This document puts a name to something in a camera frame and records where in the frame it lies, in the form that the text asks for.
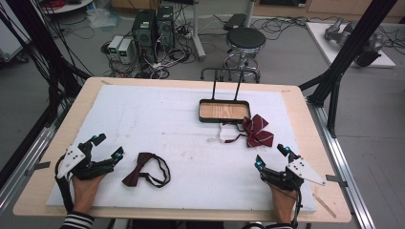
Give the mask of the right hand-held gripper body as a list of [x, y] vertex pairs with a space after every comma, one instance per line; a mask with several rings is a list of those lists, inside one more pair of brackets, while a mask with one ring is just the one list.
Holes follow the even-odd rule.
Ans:
[[261, 161], [261, 180], [289, 191], [299, 190], [305, 180], [319, 185], [326, 184], [325, 180], [301, 156], [289, 153], [287, 158], [288, 164], [281, 172], [267, 168]]

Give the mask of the plain dark red bow tie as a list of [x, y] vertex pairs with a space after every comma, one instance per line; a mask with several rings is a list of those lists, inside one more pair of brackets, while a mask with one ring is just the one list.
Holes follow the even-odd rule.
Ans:
[[[142, 172], [142, 168], [146, 165], [147, 162], [152, 159], [154, 159], [158, 163], [159, 168], [163, 174], [163, 180], [152, 177], [149, 173]], [[122, 183], [127, 187], [137, 187], [139, 179], [141, 177], [143, 177], [149, 184], [153, 185], [154, 187], [162, 188], [171, 181], [171, 172], [166, 161], [163, 158], [157, 156], [156, 154], [142, 152], [138, 155], [137, 165], [135, 169], [122, 180]]]

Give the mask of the striped dark red bow tie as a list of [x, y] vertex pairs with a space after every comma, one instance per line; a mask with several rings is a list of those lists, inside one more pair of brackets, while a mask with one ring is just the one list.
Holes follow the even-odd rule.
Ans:
[[[221, 138], [221, 132], [224, 125], [234, 125], [239, 133], [234, 138]], [[254, 148], [262, 145], [271, 147], [273, 145], [274, 134], [266, 130], [267, 125], [268, 122], [258, 114], [254, 115], [252, 118], [245, 116], [241, 123], [238, 123], [237, 121], [222, 122], [220, 124], [220, 131], [217, 136], [210, 137], [207, 139], [207, 141], [218, 141], [224, 144], [229, 144], [237, 141], [241, 136], [245, 136], [246, 146], [248, 148]]]

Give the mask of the black rack with wooden tray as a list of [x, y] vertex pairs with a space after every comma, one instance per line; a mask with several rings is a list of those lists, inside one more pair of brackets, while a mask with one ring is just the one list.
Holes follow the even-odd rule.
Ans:
[[238, 98], [242, 79], [245, 73], [253, 73], [252, 70], [238, 70], [239, 80], [233, 99], [217, 99], [216, 88], [219, 80], [219, 72], [232, 73], [232, 70], [225, 68], [206, 68], [201, 72], [201, 79], [204, 78], [205, 71], [214, 71], [212, 94], [210, 98], [203, 98], [199, 102], [199, 121], [203, 123], [241, 123], [245, 117], [251, 118], [250, 104]]

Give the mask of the person's left hand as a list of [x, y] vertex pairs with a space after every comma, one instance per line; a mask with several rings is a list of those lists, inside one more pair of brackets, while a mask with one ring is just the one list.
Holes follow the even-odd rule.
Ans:
[[88, 180], [80, 180], [73, 177], [75, 191], [75, 209], [91, 207], [95, 201], [99, 183], [104, 176], [95, 177]]

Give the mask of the person's right hand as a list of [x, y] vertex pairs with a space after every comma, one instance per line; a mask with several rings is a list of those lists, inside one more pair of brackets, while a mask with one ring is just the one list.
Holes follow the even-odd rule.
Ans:
[[274, 214], [278, 221], [289, 222], [292, 215], [292, 209], [297, 199], [296, 191], [282, 190], [281, 188], [270, 185]]

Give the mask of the thin wooden stick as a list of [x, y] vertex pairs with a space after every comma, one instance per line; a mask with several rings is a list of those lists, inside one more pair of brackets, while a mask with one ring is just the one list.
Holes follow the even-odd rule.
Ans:
[[314, 193], [312, 193], [312, 196], [334, 219], [336, 219], [337, 215], [331, 210], [331, 208], [327, 205], [327, 203], [324, 200], [322, 200]]

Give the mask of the white floor board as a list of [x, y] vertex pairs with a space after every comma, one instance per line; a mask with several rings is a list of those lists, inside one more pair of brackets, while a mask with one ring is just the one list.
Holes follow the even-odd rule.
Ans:
[[[321, 50], [327, 62], [331, 64], [331, 62], [339, 53], [340, 46], [334, 40], [328, 41], [324, 38], [325, 30], [329, 26], [331, 26], [331, 23], [307, 23], [309, 33], [316, 41], [318, 48]], [[377, 57], [371, 65], [369, 65], [369, 68], [390, 69], [395, 67], [395, 63], [386, 53], [384, 53], [383, 51], [379, 51], [378, 53], [380, 54], [380, 56]]]

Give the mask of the clear plastic bag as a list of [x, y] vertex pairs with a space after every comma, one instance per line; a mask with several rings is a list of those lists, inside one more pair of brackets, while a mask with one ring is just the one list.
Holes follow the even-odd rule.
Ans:
[[121, 18], [108, 9], [90, 9], [86, 10], [89, 26], [92, 29], [101, 29], [111, 31], [120, 25]]

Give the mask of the slim black computer tower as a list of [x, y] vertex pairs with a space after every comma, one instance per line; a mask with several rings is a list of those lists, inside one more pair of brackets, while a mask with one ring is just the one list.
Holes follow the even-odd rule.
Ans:
[[157, 13], [160, 48], [169, 51], [175, 47], [174, 9], [172, 6], [160, 6]]

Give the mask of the round white table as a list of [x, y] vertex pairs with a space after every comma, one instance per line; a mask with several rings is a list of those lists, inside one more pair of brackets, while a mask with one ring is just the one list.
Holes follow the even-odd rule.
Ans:
[[65, 4], [64, 6], [62, 6], [61, 8], [58, 8], [58, 9], [42, 7], [41, 10], [43, 10], [47, 14], [63, 13], [63, 12], [69, 12], [69, 11], [85, 8], [89, 4], [92, 4], [93, 2], [94, 2], [94, 0], [80, 0], [79, 4]]

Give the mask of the black flat case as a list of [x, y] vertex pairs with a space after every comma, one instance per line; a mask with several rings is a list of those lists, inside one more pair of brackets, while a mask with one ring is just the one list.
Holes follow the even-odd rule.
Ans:
[[231, 31], [233, 29], [241, 28], [245, 25], [246, 15], [244, 13], [233, 14], [225, 23], [224, 29]]

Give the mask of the grey desk leg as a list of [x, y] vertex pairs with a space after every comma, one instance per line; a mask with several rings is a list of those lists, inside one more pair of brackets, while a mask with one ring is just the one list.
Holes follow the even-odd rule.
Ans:
[[206, 58], [203, 49], [202, 41], [199, 37], [199, 0], [192, 0], [193, 2], [193, 30], [191, 32], [195, 50], [197, 52], [197, 59], [203, 61]]

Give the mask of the grey metal bracket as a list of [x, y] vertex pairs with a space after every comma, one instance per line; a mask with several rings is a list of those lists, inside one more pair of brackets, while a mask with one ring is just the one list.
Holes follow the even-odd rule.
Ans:
[[326, 175], [327, 181], [336, 182], [341, 188], [348, 186], [348, 183], [339, 176]]
[[31, 169], [26, 170], [25, 176], [26, 176], [26, 177], [31, 177], [32, 174], [33, 174], [35, 171], [49, 168], [50, 165], [51, 165], [51, 162], [50, 162], [50, 161], [34, 164], [34, 165], [31, 167]]

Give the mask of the aluminium rail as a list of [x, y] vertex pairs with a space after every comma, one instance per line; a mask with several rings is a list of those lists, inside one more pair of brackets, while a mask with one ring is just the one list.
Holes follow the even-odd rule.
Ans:
[[323, 139], [335, 176], [341, 177], [348, 183], [347, 187], [340, 188], [349, 204], [350, 213], [356, 219], [360, 229], [376, 229], [340, 143], [336, 137], [332, 136], [327, 128], [327, 112], [324, 108], [318, 108], [309, 103], [308, 107], [315, 125], [318, 128], [318, 132]]
[[31, 178], [25, 176], [26, 170], [41, 163], [69, 109], [59, 106], [56, 118], [50, 121], [51, 108], [47, 107], [0, 171], [0, 216]]

